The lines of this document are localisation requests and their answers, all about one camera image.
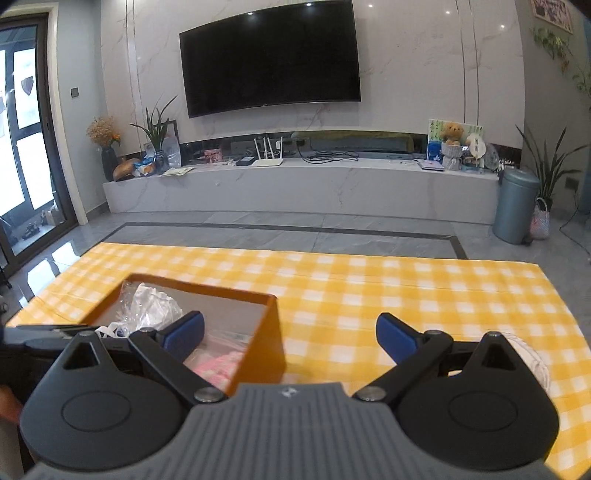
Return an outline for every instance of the black screen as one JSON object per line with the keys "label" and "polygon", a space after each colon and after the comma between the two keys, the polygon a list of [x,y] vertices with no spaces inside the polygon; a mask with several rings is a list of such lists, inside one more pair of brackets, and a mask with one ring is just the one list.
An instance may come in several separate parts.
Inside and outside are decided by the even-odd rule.
{"label": "black screen", "polygon": [[325,0],[180,34],[189,117],[262,105],[360,102],[353,5]]}

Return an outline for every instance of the white plastic bag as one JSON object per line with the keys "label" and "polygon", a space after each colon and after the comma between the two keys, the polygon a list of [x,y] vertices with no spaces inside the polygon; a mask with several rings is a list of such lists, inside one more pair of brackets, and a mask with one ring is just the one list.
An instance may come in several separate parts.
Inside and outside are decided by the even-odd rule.
{"label": "white plastic bag", "polygon": [[128,337],[143,327],[161,330],[183,316],[182,309],[173,298],[145,283],[125,283],[119,296],[120,307],[116,322],[95,331],[105,336]]}

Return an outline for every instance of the yellow checkered tablecloth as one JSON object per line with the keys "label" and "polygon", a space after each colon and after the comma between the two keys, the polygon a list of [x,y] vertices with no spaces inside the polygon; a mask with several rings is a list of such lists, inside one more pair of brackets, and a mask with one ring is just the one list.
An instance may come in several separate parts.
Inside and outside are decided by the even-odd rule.
{"label": "yellow checkered tablecloth", "polygon": [[566,479],[591,464],[591,352],[536,265],[104,243],[10,325],[77,323],[130,273],[277,296],[288,380],[339,381],[349,394],[393,365],[375,340],[383,311],[457,340],[513,333],[550,369],[560,434],[548,464]]}

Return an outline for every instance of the glass door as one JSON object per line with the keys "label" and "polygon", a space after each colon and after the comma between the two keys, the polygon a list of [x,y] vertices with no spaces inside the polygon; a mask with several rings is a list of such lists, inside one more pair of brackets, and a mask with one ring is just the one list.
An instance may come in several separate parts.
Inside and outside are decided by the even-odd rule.
{"label": "glass door", "polygon": [[47,82],[47,16],[0,21],[0,246],[12,274],[74,227]]}

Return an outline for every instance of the cardboard box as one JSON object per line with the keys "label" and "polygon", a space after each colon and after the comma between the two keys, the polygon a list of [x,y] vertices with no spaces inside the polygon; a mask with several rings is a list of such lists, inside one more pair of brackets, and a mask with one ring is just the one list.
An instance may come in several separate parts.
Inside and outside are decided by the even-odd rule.
{"label": "cardboard box", "polygon": [[[240,383],[280,383],[285,371],[285,354],[273,295],[192,284],[146,274],[131,274],[124,282],[145,283],[174,298],[183,309],[200,311],[208,329],[229,330],[251,336],[230,384],[225,389],[233,395]],[[108,325],[116,321],[121,283],[82,321],[87,325]]]}

